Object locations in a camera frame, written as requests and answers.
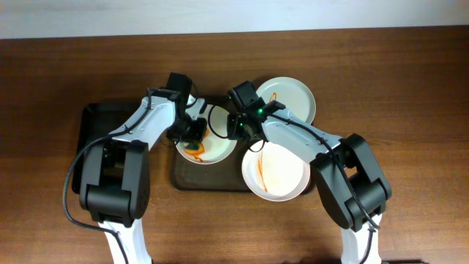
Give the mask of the white plate back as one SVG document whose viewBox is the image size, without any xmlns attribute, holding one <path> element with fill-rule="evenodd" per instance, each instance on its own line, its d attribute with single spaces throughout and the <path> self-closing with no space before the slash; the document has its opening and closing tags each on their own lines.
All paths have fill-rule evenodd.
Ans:
<svg viewBox="0 0 469 264">
<path fill-rule="evenodd" d="M 313 123 L 317 108 L 316 100 L 303 82 L 290 77 L 276 77 L 264 82 L 256 93 L 266 103 L 277 100 L 302 121 Z"/>
</svg>

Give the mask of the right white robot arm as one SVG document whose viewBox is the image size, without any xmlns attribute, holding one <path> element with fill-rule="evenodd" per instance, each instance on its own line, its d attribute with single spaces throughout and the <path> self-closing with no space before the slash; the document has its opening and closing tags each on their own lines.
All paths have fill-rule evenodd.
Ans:
<svg viewBox="0 0 469 264">
<path fill-rule="evenodd" d="M 342 263 L 382 262 L 379 223 L 392 190 L 362 136 L 342 138 L 323 132 L 277 101 L 239 109 L 226 122 L 230 139 L 271 142 L 309 165 L 321 203 L 341 229 Z"/>
</svg>

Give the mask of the white plate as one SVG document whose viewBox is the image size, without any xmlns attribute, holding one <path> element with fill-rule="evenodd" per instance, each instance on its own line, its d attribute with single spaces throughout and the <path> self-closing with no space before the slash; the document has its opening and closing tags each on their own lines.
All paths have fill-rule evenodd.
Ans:
<svg viewBox="0 0 469 264">
<path fill-rule="evenodd" d="M 294 199 L 311 187 L 309 165 L 271 142 L 253 143 L 243 156 L 241 172 L 248 188 L 271 202 Z"/>
<path fill-rule="evenodd" d="M 316 100 L 303 82 L 290 77 L 276 77 L 264 82 L 256 93 L 266 103 L 277 100 L 302 121 L 313 123 L 317 108 Z"/>
<path fill-rule="evenodd" d="M 206 127 L 206 133 L 198 150 L 189 150 L 188 143 L 176 144 L 179 154 L 190 162 L 201 165 L 215 164 L 224 160 L 234 150 L 237 142 L 230 139 L 222 139 L 216 136 L 211 128 L 220 136 L 227 136 L 226 124 L 229 112 L 216 106 Z"/>
</svg>

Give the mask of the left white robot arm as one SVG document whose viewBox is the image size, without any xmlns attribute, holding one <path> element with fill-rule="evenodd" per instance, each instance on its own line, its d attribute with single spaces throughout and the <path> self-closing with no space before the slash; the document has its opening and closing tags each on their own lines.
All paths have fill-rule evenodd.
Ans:
<svg viewBox="0 0 469 264">
<path fill-rule="evenodd" d="M 84 152 L 80 204 L 106 234 L 115 263 L 151 263 L 142 217 L 150 194 L 149 152 L 164 131 L 201 137 L 207 103 L 187 92 L 151 91 L 117 129 Z"/>
</svg>

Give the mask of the black plastic tray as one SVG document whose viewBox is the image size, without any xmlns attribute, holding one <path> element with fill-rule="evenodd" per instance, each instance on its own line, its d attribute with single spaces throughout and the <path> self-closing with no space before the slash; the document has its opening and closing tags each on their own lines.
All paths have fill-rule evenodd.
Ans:
<svg viewBox="0 0 469 264">
<path fill-rule="evenodd" d="M 81 127 L 78 139 L 79 153 L 88 143 L 106 136 L 123 125 L 140 106 L 137 102 L 102 102 L 90 103 L 82 111 Z M 103 158 L 104 174 L 112 180 L 120 181 L 124 172 L 125 151 L 118 151 L 117 159 L 111 156 Z"/>
</svg>

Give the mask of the white plate front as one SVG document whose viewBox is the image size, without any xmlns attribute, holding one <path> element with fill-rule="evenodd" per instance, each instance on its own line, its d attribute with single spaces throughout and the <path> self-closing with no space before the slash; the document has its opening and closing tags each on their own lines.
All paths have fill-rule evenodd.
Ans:
<svg viewBox="0 0 469 264">
<path fill-rule="evenodd" d="M 243 156 L 241 172 L 248 188 L 271 202 L 294 199 L 311 187 L 309 165 L 271 142 L 253 143 Z"/>
</svg>

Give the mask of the brown serving tray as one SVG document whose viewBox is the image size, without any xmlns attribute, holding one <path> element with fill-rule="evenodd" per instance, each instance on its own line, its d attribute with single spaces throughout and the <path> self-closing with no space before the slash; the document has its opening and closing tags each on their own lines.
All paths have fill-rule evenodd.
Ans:
<svg viewBox="0 0 469 264">
<path fill-rule="evenodd" d="M 184 142 L 176 144 L 170 179 L 183 191 L 222 191 L 249 193 L 241 165 L 246 153 L 256 149 L 253 142 L 224 140 L 226 151 L 213 162 L 207 156 L 197 160 L 184 151 Z"/>
</svg>

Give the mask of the orange green sponge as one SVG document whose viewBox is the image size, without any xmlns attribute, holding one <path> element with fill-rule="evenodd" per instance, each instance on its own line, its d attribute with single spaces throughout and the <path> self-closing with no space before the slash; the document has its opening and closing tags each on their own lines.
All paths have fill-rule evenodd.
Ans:
<svg viewBox="0 0 469 264">
<path fill-rule="evenodd" d="M 205 153 L 203 142 L 189 142 L 185 143 L 184 152 L 192 155 L 194 158 Z"/>
</svg>

